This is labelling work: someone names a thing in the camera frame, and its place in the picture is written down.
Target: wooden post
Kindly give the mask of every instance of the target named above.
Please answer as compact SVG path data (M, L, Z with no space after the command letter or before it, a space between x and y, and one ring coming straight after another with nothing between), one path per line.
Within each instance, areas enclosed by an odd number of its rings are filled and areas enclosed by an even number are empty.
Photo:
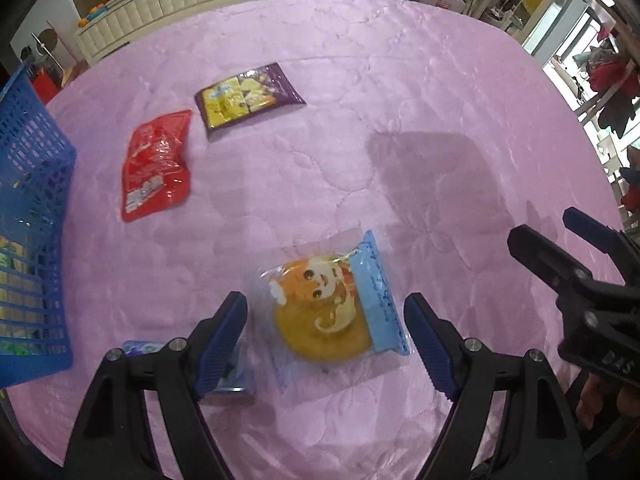
M551 7L551 4L554 0L542 0L538 6L538 8L533 12L533 15L529 18L529 21L526 23L524 28L515 36L515 39L523 44L527 41L529 35L533 32L533 29L536 28L536 25L540 22L542 17L545 15L547 9Z

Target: pink quilted fabric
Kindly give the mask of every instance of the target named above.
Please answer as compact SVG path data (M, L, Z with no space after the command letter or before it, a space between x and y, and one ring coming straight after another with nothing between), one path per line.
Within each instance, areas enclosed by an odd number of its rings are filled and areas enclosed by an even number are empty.
M207 142L194 93L273 61L308 105ZM265 251L373 229L399 306L421 291L494 351L543 349L564 386L575 371L556 352L554 295L510 258L509 230L528 222L596 277L619 279L562 227L572 205L620 227L580 124L516 42L466 16L397 0L226 7L121 49L49 108L78 149L63 248L75 364L10 397L28 437L58 462L104 353L127 339L188 335L228 291L248 291ZM124 224L131 133L184 108L195 113L190 197ZM449 409L417 354L353 362L295 395L274 385L263 352L253 358L252 402L203 405L238 479L411 480ZM165 473L176 478L149 398ZM488 440L496 427L492 418Z

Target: light blue package strip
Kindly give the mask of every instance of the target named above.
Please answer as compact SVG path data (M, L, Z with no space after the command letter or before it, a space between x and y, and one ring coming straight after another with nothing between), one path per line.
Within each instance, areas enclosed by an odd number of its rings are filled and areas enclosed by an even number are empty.
M389 292L382 269L380 251L372 231L367 231L358 247L348 257L364 317L376 353L393 350L409 355L409 343L402 329L398 311Z

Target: purple snack package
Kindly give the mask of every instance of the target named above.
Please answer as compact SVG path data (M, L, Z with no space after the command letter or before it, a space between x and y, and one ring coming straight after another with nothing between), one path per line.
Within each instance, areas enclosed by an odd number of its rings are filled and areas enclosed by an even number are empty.
M200 90L196 96L207 135L255 114L306 104L277 63L242 72Z

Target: blue gripper pad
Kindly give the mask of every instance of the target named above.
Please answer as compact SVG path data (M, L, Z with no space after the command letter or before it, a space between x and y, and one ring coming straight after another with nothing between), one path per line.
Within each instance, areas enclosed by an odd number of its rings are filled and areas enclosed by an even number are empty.
M404 322L434 388L444 393L447 399L457 400L462 385L456 383L454 359L433 325L443 321L435 315L421 294L411 294L404 300ZM459 343L462 343L463 340L453 325L449 322L444 323L450 325L452 333L455 333L460 339Z
M616 232L601 224L575 207L566 209L562 215L564 227L594 246L602 253L608 254L615 239Z
M216 327L204 345L197 363L193 389L199 399L212 392L220 382L247 318L246 297L232 292L226 297L212 320Z

